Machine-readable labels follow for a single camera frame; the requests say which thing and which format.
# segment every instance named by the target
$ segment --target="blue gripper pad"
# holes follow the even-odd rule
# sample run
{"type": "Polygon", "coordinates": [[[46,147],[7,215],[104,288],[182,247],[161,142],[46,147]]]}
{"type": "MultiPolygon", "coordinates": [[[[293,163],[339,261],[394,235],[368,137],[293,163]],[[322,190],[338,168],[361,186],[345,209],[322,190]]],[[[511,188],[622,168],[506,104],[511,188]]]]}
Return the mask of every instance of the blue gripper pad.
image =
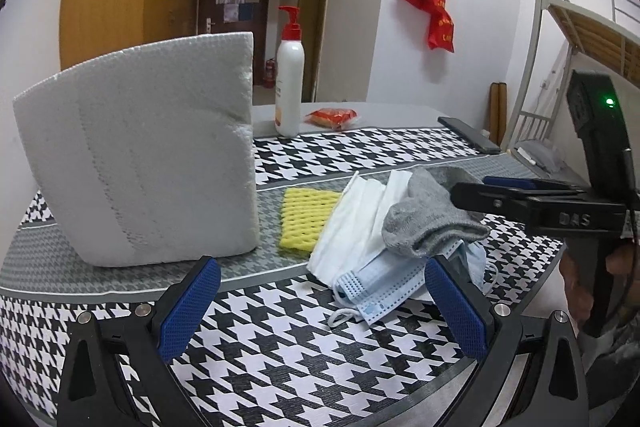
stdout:
{"type": "Polygon", "coordinates": [[[537,190],[538,186],[532,180],[517,178],[497,178],[495,176],[486,176],[482,183],[485,185],[493,185],[494,187],[521,188],[523,190],[537,190]]]}
{"type": "Polygon", "coordinates": [[[427,261],[424,281],[462,352],[479,362],[484,360],[488,352],[487,327],[436,258],[427,261]]]}
{"type": "Polygon", "coordinates": [[[158,353],[164,363],[180,357],[220,288],[220,266],[214,259],[200,270],[160,327],[158,353]]]}

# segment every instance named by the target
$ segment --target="metal screw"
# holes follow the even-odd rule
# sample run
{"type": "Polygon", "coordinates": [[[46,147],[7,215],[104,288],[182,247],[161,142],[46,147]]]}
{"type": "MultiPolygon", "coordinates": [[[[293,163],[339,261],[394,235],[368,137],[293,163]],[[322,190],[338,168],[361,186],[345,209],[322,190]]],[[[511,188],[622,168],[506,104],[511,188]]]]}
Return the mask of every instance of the metal screw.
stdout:
{"type": "Polygon", "coordinates": [[[143,303],[136,308],[136,315],[138,317],[146,317],[149,313],[151,313],[151,306],[149,304],[143,303]]]}
{"type": "Polygon", "coordinates": [[[511,309],[506,304],[496,304],[494,306],[494,311],[500,317],[508,317],[511,315],[511,309]]]}
{"type": "Polygon", "coordinates": [[[564,324],[565,322],[568,322],[569,320],[569,315],[567,315],[566,313],[564,313],[563,311],[558,310],[557,312],[554,312],[554,318],[556,319],[556,321],[558,321],[561,324],[564,324]]]}
{"type": "Polygon", "coordinates": [[[94,314],[92,314],[92,312],[82,312],[78,317],[78,322],[80,324],[87,324],[93,317],[94,314]]]}

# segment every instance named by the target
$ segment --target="gray sock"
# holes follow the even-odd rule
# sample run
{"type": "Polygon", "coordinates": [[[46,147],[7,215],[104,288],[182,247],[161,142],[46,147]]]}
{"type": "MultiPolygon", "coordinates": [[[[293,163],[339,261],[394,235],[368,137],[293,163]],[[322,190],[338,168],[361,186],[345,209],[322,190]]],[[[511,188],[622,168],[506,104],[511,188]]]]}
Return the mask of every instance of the gray sock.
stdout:
{"type": "Polygon", "coordinates": [[[459,167],[419,169],[408,186],[408,197],[391,207],[382,226],[389,250],[409,257],[433,257],[456,241],[467,244],[485,239],[489,227],[482,214],[456,208],[449,190],[456,183],[478,183],[459,167]]]}

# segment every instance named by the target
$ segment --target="blue surgical mask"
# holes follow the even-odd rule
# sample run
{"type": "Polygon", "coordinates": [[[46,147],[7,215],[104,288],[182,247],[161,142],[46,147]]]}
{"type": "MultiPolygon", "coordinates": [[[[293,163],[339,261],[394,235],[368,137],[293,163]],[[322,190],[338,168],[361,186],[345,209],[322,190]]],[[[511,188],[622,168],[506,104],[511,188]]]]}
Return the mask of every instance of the blue surgical mask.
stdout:
{"type": "MultiPolygon", "coordinates": [[[[486,251],[481,245],[467,246],[463,241],[455,241],[442,255],[457,270],[468,271],[474,285],[482,290],[486,251]]],[[[370,326],[388,315],[424,288],[426,261],[385,249],[365,260],[359,269],[338,277],[334,298],[344,308],[329,318],[329,327],[335,328],[358,316],[370,326]]]]}

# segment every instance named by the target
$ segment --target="red snack package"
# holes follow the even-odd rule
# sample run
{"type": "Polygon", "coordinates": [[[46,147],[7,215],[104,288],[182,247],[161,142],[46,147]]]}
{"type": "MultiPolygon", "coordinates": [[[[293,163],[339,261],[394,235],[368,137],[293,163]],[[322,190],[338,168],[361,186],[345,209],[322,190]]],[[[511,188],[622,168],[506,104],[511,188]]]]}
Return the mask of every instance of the red snack package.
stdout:
{"type": "Polygon", "coordinates": [[[307,115],[306,122],[338,131],[353,124],[357,117],[353,109],[324,108],[307,115]]]}

